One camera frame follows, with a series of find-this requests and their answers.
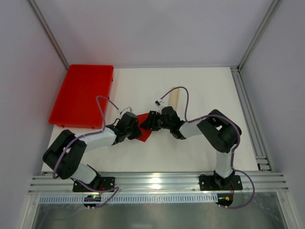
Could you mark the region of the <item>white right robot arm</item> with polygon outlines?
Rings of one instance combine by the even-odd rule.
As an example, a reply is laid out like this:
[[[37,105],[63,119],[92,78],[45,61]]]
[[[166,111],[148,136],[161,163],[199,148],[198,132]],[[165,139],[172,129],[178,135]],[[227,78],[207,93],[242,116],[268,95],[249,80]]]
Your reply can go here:
[[[233,186],[234,152],[240,144],[242,131],[219,110],[214,109],[204,117],[187,122],[180,119],[171,106],[167,106],[160,112],[150,111],[140,128],[150,131],[167,129],[179,140],[203,135],[216,150],[216,167],[213,175],[209,176],[212,187],[226,190]]]

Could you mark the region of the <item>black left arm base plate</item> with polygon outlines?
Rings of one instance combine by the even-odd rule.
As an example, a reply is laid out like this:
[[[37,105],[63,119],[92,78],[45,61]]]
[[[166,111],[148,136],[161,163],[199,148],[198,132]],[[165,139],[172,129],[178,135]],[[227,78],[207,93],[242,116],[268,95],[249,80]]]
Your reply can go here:
[[[115,188],[115,177],[97,176],[91,183],[85,184],[75,180],[73,183],[73,192],[113,192]]]

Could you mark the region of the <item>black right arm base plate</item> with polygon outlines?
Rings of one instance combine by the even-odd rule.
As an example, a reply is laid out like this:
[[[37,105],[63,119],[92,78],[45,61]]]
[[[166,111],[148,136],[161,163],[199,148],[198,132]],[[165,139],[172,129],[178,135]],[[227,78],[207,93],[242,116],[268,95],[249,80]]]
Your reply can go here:
[[[201,191],[230,191],[243,190],[241,177],[239,175],[231,175],[222,178],[218,175],[200,175],[199,186]]]

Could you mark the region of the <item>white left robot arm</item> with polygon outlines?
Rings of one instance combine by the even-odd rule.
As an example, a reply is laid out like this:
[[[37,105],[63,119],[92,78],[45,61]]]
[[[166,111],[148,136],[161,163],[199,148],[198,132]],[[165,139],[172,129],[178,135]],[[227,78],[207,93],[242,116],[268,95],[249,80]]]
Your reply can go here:
[[[53,170],[53,178],[75,180],[74,191],[105,192],[101,175],[89,165],[81,163],[84,153],[133,140],[142,135],[138,117],[126,112],[116,124],[107,125],[103,130],[76,136],[70,130],[62,131],[44,153],[42,160]]]

